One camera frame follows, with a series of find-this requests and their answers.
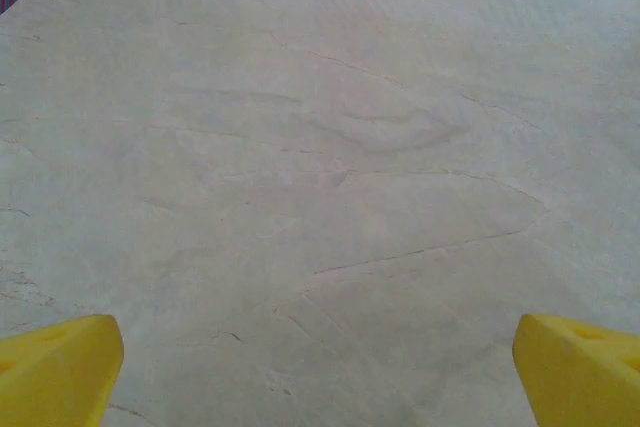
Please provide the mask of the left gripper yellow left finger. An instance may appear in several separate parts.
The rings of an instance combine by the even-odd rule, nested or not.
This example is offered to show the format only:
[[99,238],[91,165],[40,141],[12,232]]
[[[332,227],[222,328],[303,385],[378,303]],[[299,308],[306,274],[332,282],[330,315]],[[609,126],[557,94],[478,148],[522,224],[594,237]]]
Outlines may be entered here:
[[1,424],[99,426],[123,359],[123,340],[111,315],[2,339]]

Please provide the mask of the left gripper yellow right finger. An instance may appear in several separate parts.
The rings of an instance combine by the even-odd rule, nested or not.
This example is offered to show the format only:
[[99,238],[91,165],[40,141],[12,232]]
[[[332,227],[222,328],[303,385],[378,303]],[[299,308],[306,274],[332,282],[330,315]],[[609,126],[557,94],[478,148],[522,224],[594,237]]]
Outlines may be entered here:
[[637,335],[526,314],[512,356],[539,426],[639,425]]

